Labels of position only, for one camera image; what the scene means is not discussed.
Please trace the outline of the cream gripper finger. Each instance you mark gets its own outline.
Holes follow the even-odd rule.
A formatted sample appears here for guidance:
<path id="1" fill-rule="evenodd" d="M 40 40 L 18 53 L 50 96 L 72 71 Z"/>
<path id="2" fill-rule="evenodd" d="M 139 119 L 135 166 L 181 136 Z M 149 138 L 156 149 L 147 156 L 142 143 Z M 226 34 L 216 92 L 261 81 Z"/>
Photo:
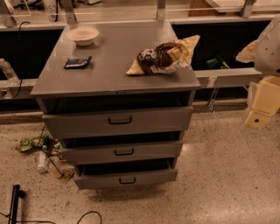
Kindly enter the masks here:
<path id="1" fill-rule="evenodd" d="M 245 46 L 235 57 L 235 59 L 242 63 L 249 63 L 255 61 L 257 40 L 252 41 Z"/>
<path id="2" fill-rule="evenodd" d="M 270 116 L 258 111 L 250 111 L 245 119 L 245 125 L 253 130 L 260 130 L 269 122 Z"/>

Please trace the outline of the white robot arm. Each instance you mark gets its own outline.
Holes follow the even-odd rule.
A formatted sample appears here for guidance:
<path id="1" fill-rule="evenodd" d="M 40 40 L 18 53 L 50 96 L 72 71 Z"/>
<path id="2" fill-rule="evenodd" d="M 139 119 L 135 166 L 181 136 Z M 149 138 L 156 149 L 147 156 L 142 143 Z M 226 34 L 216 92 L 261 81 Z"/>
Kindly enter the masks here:
<path id="1" fill-rule="evenodd" d="M 276 15 L 259 35 L 236 56 L 242 63 L 254 62 L 265 77 L 255 86 L 255 96 L 245 125 L 262 129 L 280 109 L 280 15 Z"/>

